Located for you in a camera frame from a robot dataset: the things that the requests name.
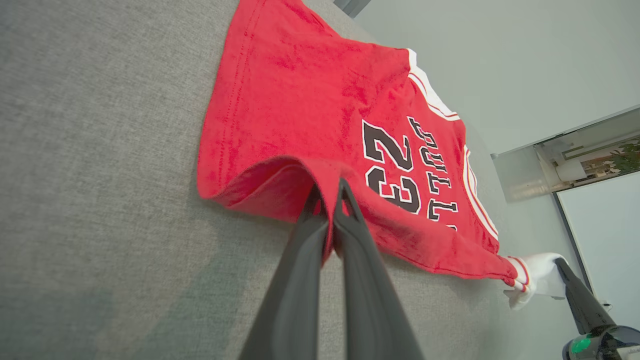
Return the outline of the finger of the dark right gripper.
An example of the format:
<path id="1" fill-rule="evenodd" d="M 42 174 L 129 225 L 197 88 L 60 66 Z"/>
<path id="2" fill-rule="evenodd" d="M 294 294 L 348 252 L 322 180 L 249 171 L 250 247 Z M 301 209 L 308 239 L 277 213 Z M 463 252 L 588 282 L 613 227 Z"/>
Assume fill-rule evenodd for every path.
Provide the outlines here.
<path id="1" fill-rule="evenodd" d="M 605 328 L 617 325 L 587 285 L 571 270 L 566 260 L 559 257 L 555 259 L 555 264 L 565 284 L 567 303 L 581 335 L 602 332 Z"/>

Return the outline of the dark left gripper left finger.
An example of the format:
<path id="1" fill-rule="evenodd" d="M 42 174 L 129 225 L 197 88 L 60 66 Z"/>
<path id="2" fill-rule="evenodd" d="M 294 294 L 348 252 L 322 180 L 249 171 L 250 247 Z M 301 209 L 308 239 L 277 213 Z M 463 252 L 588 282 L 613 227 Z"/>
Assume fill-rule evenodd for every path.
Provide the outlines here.
<path id="1" fill-rule="evenodd" d="M 239 355 L 241 360 L 318 357 L 320 271 L 329 217 L 311 187 Z"/>

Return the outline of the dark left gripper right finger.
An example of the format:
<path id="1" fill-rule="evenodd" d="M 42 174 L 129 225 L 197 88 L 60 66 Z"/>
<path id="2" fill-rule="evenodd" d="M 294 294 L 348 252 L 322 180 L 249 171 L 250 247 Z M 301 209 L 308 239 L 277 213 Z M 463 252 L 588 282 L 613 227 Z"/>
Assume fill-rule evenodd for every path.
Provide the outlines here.
<path id="1" fill-rule="evenodd" d="M 352 189 L 341 178 L 333 215 L 342 250 L 348 360 L 422 360 L 423 354 Z"/>

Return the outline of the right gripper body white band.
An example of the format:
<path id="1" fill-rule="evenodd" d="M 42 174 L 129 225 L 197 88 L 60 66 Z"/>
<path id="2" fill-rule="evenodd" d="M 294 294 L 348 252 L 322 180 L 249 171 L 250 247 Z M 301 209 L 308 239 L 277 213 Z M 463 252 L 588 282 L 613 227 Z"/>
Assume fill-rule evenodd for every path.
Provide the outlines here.
<path id="1" fill-rule="evenodd" d="M 640 331 L 630 326 L 601 326 L 565 344 L 563 360 L 638 360 Z"/>

